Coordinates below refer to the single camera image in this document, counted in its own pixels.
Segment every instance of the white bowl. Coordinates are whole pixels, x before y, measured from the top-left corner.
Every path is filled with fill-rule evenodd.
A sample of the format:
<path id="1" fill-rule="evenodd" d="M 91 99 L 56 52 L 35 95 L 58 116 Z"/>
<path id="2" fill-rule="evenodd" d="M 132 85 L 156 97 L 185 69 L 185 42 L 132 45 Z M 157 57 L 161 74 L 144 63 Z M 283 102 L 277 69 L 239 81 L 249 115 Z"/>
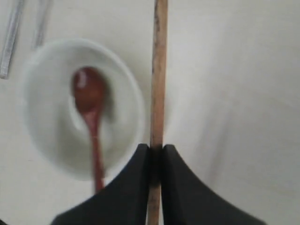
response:
<path id="1" fill-rule="evenodd" d="M 100 129 L 108 183 L 129 161 L 145 128 L 142 93 L 117 55 L 84 39 L 59 40 L 38 49 L 21 76 L 22 117 L 35 147 L 50 162 L 78 179 L 90 179 L 88 130 L 70 91 L 72 74 L 83 66 L 102 71 L 110 90 Z"/>

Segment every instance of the table surface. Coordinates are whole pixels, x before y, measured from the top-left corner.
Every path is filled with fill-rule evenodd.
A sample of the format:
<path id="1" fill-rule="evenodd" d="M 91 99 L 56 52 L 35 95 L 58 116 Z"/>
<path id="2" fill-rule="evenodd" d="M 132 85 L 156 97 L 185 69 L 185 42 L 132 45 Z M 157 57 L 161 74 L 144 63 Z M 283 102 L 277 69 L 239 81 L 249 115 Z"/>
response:
<path id="1" fill-rule="evenodd" d="M 0 80 L 0 218 L 11 225 L 49 224 L 92 193 L 90 181 L 33 149 L 16 110 L 36 3 L 26 1 L 10 77 Z M 149 111 L 153 4 L 54 0 L 45 41 L 81 37 L 112 49 Z M 0 0 L 0 43 L 11 5 Z M 165 142 L 210 188 L 271 225 L 300 222 L 299 21 L 297 0 L 169 2 Z"/>

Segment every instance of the red spoon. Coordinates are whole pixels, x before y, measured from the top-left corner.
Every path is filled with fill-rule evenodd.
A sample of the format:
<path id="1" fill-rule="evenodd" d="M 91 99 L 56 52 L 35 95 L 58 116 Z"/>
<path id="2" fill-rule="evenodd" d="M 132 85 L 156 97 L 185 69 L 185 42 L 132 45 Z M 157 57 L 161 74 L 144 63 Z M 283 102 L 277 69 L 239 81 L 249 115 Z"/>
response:
<path id="1" fill-rule="evenodd" d="M 101 148 L 98 140 L 99 122 L 104 109 L 106 83 L 97 69 L 83 67 L 74 73 L 72 80 L 72 92 L 78 112 L 85 121 L 93 146 L 93 173 L 95 182 L 95 193 L 103 187 L 103 163 Z"/>

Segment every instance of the metal utensil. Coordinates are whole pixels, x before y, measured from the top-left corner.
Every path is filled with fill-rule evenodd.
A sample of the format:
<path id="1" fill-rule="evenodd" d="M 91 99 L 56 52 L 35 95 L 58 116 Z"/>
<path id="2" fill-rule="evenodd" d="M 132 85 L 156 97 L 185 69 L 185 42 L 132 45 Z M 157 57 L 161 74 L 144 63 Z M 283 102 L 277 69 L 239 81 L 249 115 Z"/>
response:
<path id="1" fill-rule="evenodd" d="M 34 36 L 32 40 L 32 49 L 43 44 L 45 27 L 47 16 L 50 10 L 52 0 L 39 0 L 37 6 L 37 24 L 34 30 Z"/>
<path id="2" fill-rule="evenodd" d="M 14 50 L 15 38 L 18 31 L 19 21 L 22 14 L 24 0 L 15 0 L 13 9 L 10 13 L 9 24 L 7 28 L 4 48 L 2 50 L 2 59 L 0 64 L 0 78 L 8 78 L 8 69 L 11 56 Z"/>

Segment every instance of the bowl rim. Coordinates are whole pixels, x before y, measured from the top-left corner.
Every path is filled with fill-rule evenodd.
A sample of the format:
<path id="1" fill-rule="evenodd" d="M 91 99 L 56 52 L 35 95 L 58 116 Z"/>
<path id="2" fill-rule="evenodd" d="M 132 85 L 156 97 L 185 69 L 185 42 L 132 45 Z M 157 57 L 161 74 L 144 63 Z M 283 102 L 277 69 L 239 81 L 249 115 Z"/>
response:
<path id="1" fill-rule="evenodd" d="M 53 54 L 53 50 L 57 49 L 57 47 L 64 46 L 65 44 L 73 44 L 82 47 L 92 48 L 97 52 L 101 52 L 102 54 L 106 55 L 107 57 L 111 58 L 114 63 L 124 72 L 124 75 L 128 78 L 129 83 L 133 89 L 134 97 L 137 102 L 137 110 L 138 110 L 138 118 L 137 118 L 137 130 L 134 134 L 133 141 L 129 146 L 127 146 L 124 155 L 122 158 L 116 161 L 116 164 L 111 166 L 107 171 L 109 175 L 104 178 L 105 185 L 108 185 L 126 166 L 129 162 L 131 157 L 133 156 L 137 145 L 143 141 L 144 133 L 145 133 L 145 125 L 146 125 L 146 115 L 145 115 L 145 102 L 143 99 L 142 91 L 135 79 L 134 74 L 131 72 L 129 67 L 125 64 L 125 62 L 112 50 L 105 47 L 102 44 L 97 42 L 85 39 L 85 38 L 63 38 L 57 39 L 51 42 L 46 43 L 44 46 L 39 47 L 33 54 L 29 57 L 28 60 L 25 61 L 24 65 L 22 66 L 23 70 L 21 71 L 18 84 L 17 84 L 17 111 L 19 112 L 19 118 L 22 120 L 22 127 L 25 133 L 27 133 L 30 137 L 30 143 L 33 148 L 39 152 L 42 157 L 49 162 L 49 159 L 42 154 L 41 150 L 35 140 L 33 139 L 32 133 L 30 131 L 30 124 L 27 120 L 27 114 L 25 113 L 26 107 L 26 100 L 24 97 L 24 93 L 26 92 L 27 82 L 30 78 L 30 71 L 33 67 L 35 67 L 41 60 L 45 57 L 45 55 Z"/>

